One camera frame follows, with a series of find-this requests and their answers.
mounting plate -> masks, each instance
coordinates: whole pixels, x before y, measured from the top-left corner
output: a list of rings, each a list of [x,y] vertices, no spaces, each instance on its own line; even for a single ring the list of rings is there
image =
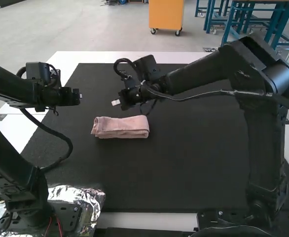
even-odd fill
[[[57,202],[49,202],[49,204],[52,206],[54,214],[60,220],[63,232],[74,231],[81,217],[82,208],[80,205]],[[4,218],[2,223],[0,223],[0,230],[5,227],[6,219],[8,219],[8,217]],[[7,231],[17,233],[38,232],[40,229],[46,230],[47,227],[48,224],[42,228],[30,227],[15,213]],[[52,222],[48,232],[59,232],[58,222],[55,216],[52,216]]]
[[[198,229],[207,227],[223,227],[229,223],[244,225],[247,210],[240,209],[211,209],[200,211],[197,214]],[[275,220],[275,229],[269,231],[273,236],[289,237],[289,213],[281,211]]]

black mat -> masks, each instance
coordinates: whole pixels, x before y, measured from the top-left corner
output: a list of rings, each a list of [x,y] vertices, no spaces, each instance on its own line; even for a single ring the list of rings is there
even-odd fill
[[[168,72],[182,65],[161,65]],[[158,103],[148,120],[148,139],[100,140],[90,134],[96,116],[128,117],[111,101],[123,88],[111,64],[79,64],[67,83],[80,88],[80,106],[49,112],[43,123],[69,136],[70,159],[47,175],[49,183],[101,184],[104,211],[196,212],[204,208],[246,207],[247,128],[234,98],[210,97]],[[229,89],[216,82],[185,95]],[[37,130],[22,155],[47,165],[65,152],[63,141]],[[289,166],[286,164],[289,178]],[[289,210],[289,198],[285,205]]]

orange cart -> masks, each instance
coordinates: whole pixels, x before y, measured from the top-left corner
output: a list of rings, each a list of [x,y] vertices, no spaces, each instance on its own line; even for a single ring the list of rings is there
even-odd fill
[[[150,0],[149,27],[151,34],[158,29],[175,30],[180,36],[183,26],[184,0]]]

red wire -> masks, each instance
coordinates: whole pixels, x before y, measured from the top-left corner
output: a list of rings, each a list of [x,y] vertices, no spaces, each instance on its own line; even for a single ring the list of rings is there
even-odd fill
[[[51,225],[51,222],[52,222],[52,218],[50,217],[49,225],[48,225],[48,227],[47,227],[47,230],[46,230],[46,232],[45,232],[44,237],[46,237],[46,235],[47,235],[47,232],[48,232],[48,229],[49,229],[49,227],[50,227],[50,225]]]
[[[57,222],[58,222],[58,226],[59,226],[60,237],[62,237],[62,228],[61,228],[61,223],[60,223],[60,221],[59,221],[59,219],[58,219],[57,216],[56,216],[56,220],[57,220]]]

blue metal frame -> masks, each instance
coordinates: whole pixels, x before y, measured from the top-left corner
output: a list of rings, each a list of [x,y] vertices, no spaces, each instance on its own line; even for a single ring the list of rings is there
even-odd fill
[[[226,1],[226,6],[223,11],[223,16],[226,14],[228,1]],[[213,25],[224,25],[225,31],[222,37],[221,45],[227,42],[229,34],[232,34],[233,37],[239,39],[239,33],[243,27],[243,33],[246,33],[250,24],[259,24],[267,28],[265,35],[265,41],[269,42],[272,35],[275,34],[271,46],[275,49],[278,45],[289,45],[289,37],[283,34],[283,30],[286,26],[286,23],[289,19],[289,2],[271,2],[271,1],[254,1],[254,2],[244,2],[244,1],[232,1],[230,7],[230,13],[228,19],[222,18],[222,8],[223,1],[220,3],[220,7],[215,7],[216,0],[209,0],[207,7],[207,14],[205,18],[204,30],[207,34],[210,33],[210,28]],[[276,4],[274,9],[265,9],[265,8],[255,8],[255,11],[273,11],[272,17],[269,18],[257,18],[253,15],[254,7],[256,3],[263,4]],[[287,42],[279,42],[280,38],[283,38]]]
[[[223,9],[223,3],[225,0],[221,0],[220,2],[220,7],[215,7],[214,10],[218,10],[218,14],[221,16],[222,13],[222,9]],[[195,17],[198,17],[198,13],[202,12],[202,10],[206,10],[207,11],[208,7],[199,7],[199,0],[197,0],[196,3],[196,10],[195,10]]]

